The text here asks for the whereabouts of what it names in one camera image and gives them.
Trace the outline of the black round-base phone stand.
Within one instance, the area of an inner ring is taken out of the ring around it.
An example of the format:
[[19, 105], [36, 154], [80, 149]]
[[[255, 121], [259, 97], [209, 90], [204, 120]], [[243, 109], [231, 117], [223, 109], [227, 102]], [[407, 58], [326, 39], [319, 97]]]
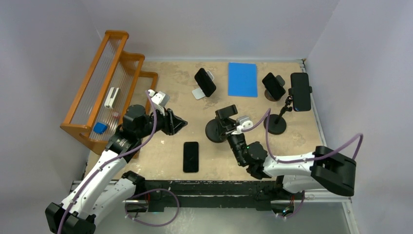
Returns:
[[231, 117], [237, 113], [238, 111], [237, 111], [235, 104], [215, 111], [215, 118], [210, 120], [205, 127], [205, 134], [207, 138], [212, 142], [219, 143], [218, 142], [218, 130], [222, 128], [218, 126], [218, 119], [225, 118], [225, 117]]

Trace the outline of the black smartphone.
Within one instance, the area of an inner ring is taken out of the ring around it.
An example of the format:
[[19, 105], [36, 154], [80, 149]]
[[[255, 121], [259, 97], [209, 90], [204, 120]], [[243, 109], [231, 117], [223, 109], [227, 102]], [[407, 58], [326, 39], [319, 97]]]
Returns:
[[199, 143], [185, 142], [183, 146], [183, 172], [197, 173], [199, 171]]

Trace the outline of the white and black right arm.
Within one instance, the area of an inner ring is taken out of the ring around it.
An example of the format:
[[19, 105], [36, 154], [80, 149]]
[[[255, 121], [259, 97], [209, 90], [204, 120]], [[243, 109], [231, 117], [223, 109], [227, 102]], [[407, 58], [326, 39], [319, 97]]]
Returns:
[[313, 152], [274, 156], [269, 147], [255, 141], [247, 144], [245, 132], [254, 129], [250, 119], [216, 119], [218, 142], [227, 141], [239, 166], [245, 167], [255, 179], [282, 177], [274, 184], [274, 194], [286, 198], [291, 193], [305, 190], [326, 189], [340, 196], [351, 197], [355, 193], [356, 155], [347, 157], [340, 151], [317, 146]]

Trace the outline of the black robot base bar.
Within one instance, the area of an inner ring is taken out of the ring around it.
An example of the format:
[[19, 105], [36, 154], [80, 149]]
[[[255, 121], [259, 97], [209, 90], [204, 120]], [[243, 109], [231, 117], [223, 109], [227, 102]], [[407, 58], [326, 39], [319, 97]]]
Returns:
[[292, 211], [303, 193], [290, 193], [275, 181], [146, 180], [133, 189], [149, 212], [165, 208], [251, 208], [282, 213]]

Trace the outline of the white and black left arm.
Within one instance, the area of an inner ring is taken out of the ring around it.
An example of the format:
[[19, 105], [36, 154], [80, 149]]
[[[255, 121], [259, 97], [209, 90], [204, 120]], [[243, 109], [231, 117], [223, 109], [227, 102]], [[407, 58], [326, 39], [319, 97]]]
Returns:
[[93, 234], [96, 227], [127, 198], [140, 199], [147, 193], [145, 178], [125, 172], [114, 187], [107, 186], [153, 135], [162, 131], [172, 136], [187, 125], [171, 109], [155, 109], [150, 115], [142, 105], [130, 106], [115, 134], [92, 170], [59, 204], [45, 210], [49, 229], [54, 234]]

